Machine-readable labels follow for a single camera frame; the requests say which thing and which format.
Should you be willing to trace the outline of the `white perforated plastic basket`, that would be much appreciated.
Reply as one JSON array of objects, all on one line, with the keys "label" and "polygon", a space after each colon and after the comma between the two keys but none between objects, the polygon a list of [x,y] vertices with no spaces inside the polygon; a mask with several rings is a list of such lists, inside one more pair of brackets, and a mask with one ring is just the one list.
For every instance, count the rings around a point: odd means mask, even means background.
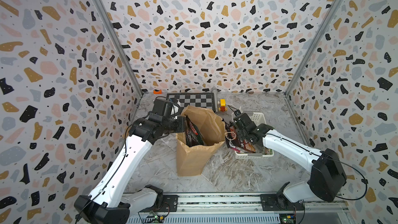
[{"label": "white perforated plastic basket", "polygon": [[272,157],[272,149],[263,145],[263,139],[272,127],[266,124],[264,114],[251,114],[235,110],[231,114],[231,132],[235,139],[229,141],[228,147],[233,149],[237,159],[265,159]]}]

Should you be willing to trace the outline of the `black red seasoning packet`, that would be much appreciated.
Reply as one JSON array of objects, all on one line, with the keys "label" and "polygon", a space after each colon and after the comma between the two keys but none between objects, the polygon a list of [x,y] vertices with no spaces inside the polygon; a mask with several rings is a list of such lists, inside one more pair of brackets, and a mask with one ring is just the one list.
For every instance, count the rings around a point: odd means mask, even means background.
[{"label": "black red seasoning packet", "polygon": [[188,116],[185,116],[185,135],[188,147],[204,145],[203,136]]}]

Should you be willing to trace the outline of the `brown paper bag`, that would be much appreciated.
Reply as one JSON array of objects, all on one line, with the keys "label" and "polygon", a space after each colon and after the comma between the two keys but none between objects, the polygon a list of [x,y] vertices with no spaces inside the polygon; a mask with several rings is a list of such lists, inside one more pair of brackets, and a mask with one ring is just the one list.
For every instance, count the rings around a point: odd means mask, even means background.
[{"label": "brown paper bag", "polygon": [[208,160],[225,144],[225,121],[209,108],[187,106],[181,113],[184,131],[176,134],[177,175],[199,176]]}]

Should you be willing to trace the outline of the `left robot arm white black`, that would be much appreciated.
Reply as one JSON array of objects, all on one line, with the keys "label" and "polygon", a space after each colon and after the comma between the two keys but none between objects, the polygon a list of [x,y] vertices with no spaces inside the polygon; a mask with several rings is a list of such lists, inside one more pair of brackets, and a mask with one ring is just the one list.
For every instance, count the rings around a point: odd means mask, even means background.
[{"label": "left robot arm white black", "polygon": [[164,205],[163,190],[147,185],[122,202],[123,193],[139,163],[159,139],[184,132],[183,105],[177,99],[155,98],[145,117],[135,120],[126,131],[124,145],[105,176],[88,195],[80,195],[74,208],[76,220],[91,224],[125,224],[143,210]]}]

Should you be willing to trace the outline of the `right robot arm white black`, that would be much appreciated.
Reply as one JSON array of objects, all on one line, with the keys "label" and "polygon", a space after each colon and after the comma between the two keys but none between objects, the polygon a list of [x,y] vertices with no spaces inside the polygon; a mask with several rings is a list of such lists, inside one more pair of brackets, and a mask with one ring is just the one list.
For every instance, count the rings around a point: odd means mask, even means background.
[{"label": "right robot arm white black", "polygon": [[239,138],[254,144],[260,143],[264,148],[293,160],[310,173],[308,179],[294,184],[285,183],[276,194],[278,204],[296,203],[315,197],[332,202],[346,184],[347,176],[333,150],[322,151],[300,144],[268,124],[255,124],[246,113],[239,110],[234,111],[233,122]]}]

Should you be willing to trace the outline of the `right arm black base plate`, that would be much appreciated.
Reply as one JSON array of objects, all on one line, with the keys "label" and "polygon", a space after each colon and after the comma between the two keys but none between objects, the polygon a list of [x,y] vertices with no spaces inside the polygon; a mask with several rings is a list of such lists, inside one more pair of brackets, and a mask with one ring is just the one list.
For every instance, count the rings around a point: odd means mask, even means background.
[{"label": "right arm black base plate", "polygon": [[284,195],[261,194],[260,203],[263,211],[303,211],[303,203],[292,203]]}]

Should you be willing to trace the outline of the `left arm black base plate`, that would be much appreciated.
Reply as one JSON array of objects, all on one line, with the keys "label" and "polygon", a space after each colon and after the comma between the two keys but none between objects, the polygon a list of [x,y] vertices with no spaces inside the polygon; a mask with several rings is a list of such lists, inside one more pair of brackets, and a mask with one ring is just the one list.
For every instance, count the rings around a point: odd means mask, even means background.
[{"label": "left arm black base plate", "polygon": [[154,212],[177,212],[178,195],[162,195],[157,197],[155,204],[151,207],[145,208],[140,213]]}]

